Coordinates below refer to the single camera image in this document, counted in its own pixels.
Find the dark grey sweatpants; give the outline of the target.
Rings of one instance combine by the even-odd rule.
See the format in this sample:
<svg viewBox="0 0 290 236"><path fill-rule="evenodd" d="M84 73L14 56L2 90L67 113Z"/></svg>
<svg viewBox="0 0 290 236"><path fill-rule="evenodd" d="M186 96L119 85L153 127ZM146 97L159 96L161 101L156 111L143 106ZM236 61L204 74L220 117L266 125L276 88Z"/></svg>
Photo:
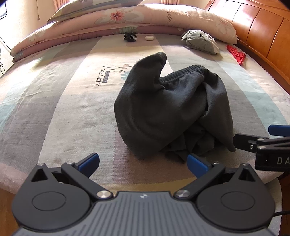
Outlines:
<svg viewBox="0 0 290 236"><path fill-rule="evenodd" d="M159 152L185 158L224 146L235 151L222 79L201 65L161 76L163 52L139 60L114 104L118 131L138 159Z"/></svg>

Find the orange wooden headboard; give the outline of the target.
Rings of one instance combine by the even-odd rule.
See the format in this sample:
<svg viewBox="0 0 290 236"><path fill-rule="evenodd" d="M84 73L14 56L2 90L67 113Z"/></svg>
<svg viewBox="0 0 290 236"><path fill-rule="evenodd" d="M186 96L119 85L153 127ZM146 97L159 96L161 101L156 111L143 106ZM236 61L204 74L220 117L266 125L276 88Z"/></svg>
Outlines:
<svg viewBox="0 0 290 236"><path fill-rule="evenodd" d="M205 9L231 22L237 47L289 92L289 10L281 1L209 1Z"/></svg>

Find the black hair claw clip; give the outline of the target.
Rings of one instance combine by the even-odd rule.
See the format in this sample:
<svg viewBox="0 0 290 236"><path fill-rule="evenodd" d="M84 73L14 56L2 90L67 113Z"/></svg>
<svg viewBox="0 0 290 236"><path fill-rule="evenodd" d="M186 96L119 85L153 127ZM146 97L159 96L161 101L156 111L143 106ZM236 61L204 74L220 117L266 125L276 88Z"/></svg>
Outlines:
<svg viewBox="0 0 290 236"><path fill-rule="evenodd" d="M126 32L124 34L124 41L127 41L127 42L136 42L137 41L137 36L134 32Z"/></svg>

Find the grey bundled cloth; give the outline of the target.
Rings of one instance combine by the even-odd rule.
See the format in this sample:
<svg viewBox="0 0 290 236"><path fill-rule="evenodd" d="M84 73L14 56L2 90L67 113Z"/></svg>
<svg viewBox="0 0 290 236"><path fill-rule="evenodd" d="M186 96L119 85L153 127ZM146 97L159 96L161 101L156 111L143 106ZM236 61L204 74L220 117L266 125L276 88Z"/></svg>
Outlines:
<svg viewBox="0 0 290 236"><path fill-rule="evenodd" d="M202 30L188 30L181 36L181 41L190 49L202 51L211 55L219 53L219 47L212 36Z"/></svg>

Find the pink floral folded quilt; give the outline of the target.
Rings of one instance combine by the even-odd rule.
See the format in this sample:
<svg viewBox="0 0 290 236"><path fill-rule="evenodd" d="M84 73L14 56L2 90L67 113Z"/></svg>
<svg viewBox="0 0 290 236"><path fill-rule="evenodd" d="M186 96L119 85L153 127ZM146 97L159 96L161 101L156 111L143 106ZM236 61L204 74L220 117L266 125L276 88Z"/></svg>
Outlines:
<svg viewBox="0 0 290 236"><path fill-rule="evenodd" d="M182 35L202 30L228 44L237 43L236 30L222 17L203 9L174 4L150 3L110 8L61 22L47 23L11 49L13 62L47 48L71 41L126 32Z"/></svg>

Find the white earbud case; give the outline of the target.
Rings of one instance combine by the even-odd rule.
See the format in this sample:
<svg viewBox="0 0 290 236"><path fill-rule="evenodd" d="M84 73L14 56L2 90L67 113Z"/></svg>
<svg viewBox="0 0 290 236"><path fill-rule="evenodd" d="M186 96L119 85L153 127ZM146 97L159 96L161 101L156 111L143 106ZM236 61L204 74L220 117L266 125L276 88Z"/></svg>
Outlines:
<svg viewBox="0 0 290 236"><path fill-rule="evenodd" d="M148 35L144 39L145 39L145 41L153 41L154 40L154 36Z"/></svg>

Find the grey floral pillow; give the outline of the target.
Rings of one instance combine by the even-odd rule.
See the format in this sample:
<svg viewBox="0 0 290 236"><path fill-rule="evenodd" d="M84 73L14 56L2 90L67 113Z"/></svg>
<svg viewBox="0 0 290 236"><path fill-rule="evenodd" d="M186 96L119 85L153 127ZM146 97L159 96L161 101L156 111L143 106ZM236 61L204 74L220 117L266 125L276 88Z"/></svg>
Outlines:
<svg viewBox="0 0 290 236"><path fill-rule="evenodd" d="M82 16L87 13L92 13L100 10L107 10L118 7L137 6L142 1L70 1L62 6L48 21L61 22L75 17Z"/></svg>

